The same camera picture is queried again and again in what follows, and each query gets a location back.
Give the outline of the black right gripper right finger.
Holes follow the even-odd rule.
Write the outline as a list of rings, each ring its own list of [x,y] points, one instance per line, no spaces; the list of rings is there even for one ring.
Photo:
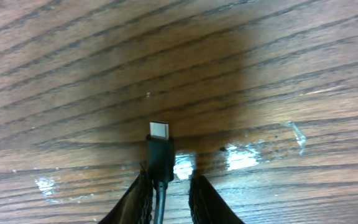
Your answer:
[[[189,206],[194,224],[244,224],[203,175],[191,178]]]

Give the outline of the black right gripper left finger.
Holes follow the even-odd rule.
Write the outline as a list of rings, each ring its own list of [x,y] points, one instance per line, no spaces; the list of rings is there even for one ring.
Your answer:
[[[135,181],[99,224],[149,224],[152,198],[153,184],[144,162]]]

